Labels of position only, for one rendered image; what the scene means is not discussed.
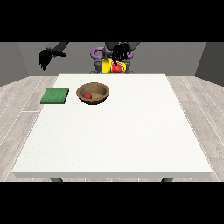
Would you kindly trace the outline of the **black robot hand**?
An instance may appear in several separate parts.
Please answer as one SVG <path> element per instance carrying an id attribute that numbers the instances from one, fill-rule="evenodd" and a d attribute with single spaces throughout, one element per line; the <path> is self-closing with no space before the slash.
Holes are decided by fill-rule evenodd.
<path id="1" fill-rule="evenodd" d="M 114 64 L 117 65 L 118 62 L 123 62 L 124 60 L 127 60 L 129 51 L 130 46 L 127 43 L 121 43 L 119 45 L 116 45 L 113 48 L 112 53 L 112 60 Z"/>
<path id="2" fill-rule="evenodd" d="M 67 55 L 63 52 L 52 51 L 52 50 L 42 50 L 38 56 L 38 64 L 43 70 L 46 70 L 47 66 L 52 60 L 52 57 L 66 57 Z"/>

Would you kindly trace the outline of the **yellow cup with melon print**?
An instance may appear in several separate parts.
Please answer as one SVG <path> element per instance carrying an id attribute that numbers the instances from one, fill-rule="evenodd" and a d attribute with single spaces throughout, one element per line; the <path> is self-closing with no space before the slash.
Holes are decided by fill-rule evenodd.
<path id="1" fill-rule="evenodd" d="M 101 72 L 103 74 L 124 74 L 126 72 L 126 64 L 119 61 L 114 63 L 112 59 L 104 59 L 101 63 Z"/>

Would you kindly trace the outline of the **green square pad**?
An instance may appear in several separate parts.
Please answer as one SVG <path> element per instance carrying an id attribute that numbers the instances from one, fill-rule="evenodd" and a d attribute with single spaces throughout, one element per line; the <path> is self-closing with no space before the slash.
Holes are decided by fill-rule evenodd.
<path id="1" fill-rule="evenodd" d="M 67 99 L 68 88 L 48 88 L 41 100 L 41 104 L 64 104 Z"/>

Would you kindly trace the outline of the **brown wooden bowl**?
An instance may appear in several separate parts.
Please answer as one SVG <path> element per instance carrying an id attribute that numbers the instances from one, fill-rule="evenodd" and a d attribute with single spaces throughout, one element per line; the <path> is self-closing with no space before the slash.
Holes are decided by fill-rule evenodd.
<path id="1" fill-rule="evenodd" d="M 85 93 L 90 93 L 92 98 L 84 98 Z M 104 102 L 108 98 L 109 88 L 103 83 L 89 82 L 81 85 L 77 89 L 76 94 L 82 102 L 88 105 L 97 105 Z"/>

